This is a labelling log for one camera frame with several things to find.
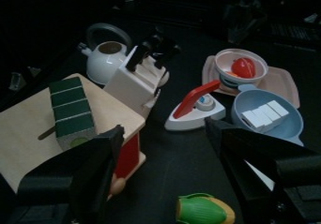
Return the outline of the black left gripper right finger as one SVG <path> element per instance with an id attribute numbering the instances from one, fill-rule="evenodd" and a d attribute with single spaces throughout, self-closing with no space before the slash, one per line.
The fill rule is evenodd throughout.
<path id="1" fill-rule="evenodd" d="M 321 224 L 321 155 L 224 121 L 205 124 L 245 224 Z"/>

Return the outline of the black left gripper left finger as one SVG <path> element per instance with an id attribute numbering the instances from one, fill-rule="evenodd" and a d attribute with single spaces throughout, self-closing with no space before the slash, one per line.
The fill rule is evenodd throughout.
<path id="1" fill-rule="evenodd" d="M 125 128 L 117 125 L 33 169 L 20 181 L 19 203 L 66 203 L 79 224 L 103 224 L 123 134 Z"/>

